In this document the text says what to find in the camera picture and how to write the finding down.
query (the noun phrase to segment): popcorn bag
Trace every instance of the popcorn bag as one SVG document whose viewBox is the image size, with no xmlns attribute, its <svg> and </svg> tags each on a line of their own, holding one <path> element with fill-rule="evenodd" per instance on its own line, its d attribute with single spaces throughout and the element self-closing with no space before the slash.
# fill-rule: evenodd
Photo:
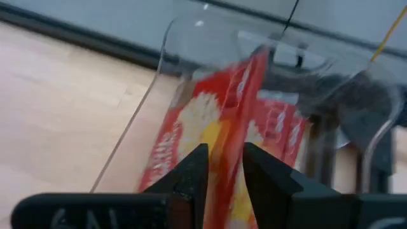
<svg viewBox="0 0 407 229">
<path fill-rule="evenodd" d="M 249 122 L 245 142 L 251 142 L 291 167 L 297 160 L 306 119 L 295 112 L 298 96 L 262 90 L 258 92 L 253 119 Z M 239 170 L 231 202 L 227 228 L 257 228 L 243 164 Z"/>
<path fill-rule="evenodd" d="M 139 191 L 157 182 L 200 143 L 209 146 L 204 227 L 223 228 L 252 105 L 266 70 L 268 50 L 177 89 L 151 151 Z"/>
</svg>

